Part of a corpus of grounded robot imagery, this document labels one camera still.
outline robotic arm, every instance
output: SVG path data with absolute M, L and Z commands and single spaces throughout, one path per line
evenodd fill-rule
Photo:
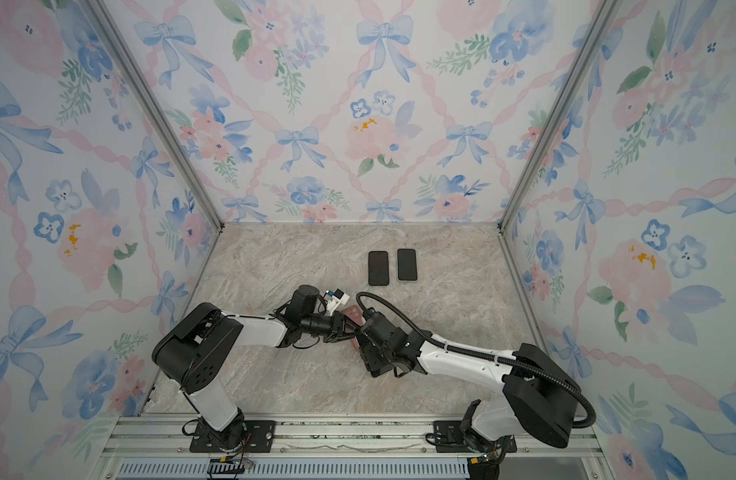
M 394 305 L 367 292 L 356 296 L 365 320 L 358 326 L 336 311 L 348 301 L 347 294 L 337 290 L 326 296 L 328 301 L 317 288 L 302 285 L 290 302 L 268 316 L 241 316 L 201 303 L 154 348 L 152 360 L 179 382 L 214 447 L 235 452 L 249 435 L 242 411 L 217 378 L 231 348 L 285 348 L 305 333 L 321 336 L 326 343 L 356 338 L 373 377 L 389 371 L 402 377 L 416 371 L 454 376 L 493 390 L 487 402 L 472 402 L 462 420 L 464 444 L 474 452 L 495 451 L 500 438 L 524 432 L 564 448 L 571 428 L 594 423 L 594 409 L 579 386 L 536 346 L 523 343 L 517 351 L 495 351 L 451 342 L 421 330 Z M 412 331 L 405 333 L 381 312 L 366 308 L 363 298 L 382 303 Z M 319 306 L 324 310 L 318 312 Z M 575 422 L 577 403 L 588 416 Z

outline wall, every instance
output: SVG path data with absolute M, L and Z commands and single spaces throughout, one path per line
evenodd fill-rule
M 513 252 L 617 478 L 736 478 L 736 2 L 624 0 L 595 65 Z
M 214 230 L 74 2 L 0 0 L 0 478 L 85 478 Z
M 597 4 L 107 2 L 217 210 L 252 222 L 499 219 Z

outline smartphone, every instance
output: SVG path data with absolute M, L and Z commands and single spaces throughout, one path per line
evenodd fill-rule
M 368 284 L 390 284 L 390 255 L 387 252 L 368 252 Z
M 419 279 L 416 251 L 413 248 L 397 249 L 397 279 L 401 282 L 415 282 Z

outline phone screen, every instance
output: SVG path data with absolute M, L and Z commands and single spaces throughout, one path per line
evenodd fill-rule
M 397 249 L 397 279 L 401 282 L 415 282 L 419 279 L 416 251 L 413 248 Z
M 387 252 L 368 252 L 368 284 L 390 284 L 390 255 Z

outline stone patterned surface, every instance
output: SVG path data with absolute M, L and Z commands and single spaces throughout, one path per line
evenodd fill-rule
M 416 249 L 418 282 L 396 279 L 396 249 L 403 247 Z M 371 250 L 390 252 L 388 286 L 368 286 Z M 228 311 L 263 314 L 288 301 L 302 283 L 352 296 L 377 293 L 421 328 L 457 342 L 507 349 L 530 341 L 493 225 L 229 225 L 190 308 L 209 301 Z M 471 400 L 490 396 L 452 377 L 373 379 L 349 342 L 310 350 L 235 347 L 220 377 L 245 412 L 458 414 Z M 191 408 L 176 382 L 161 376 L 145 411 Z

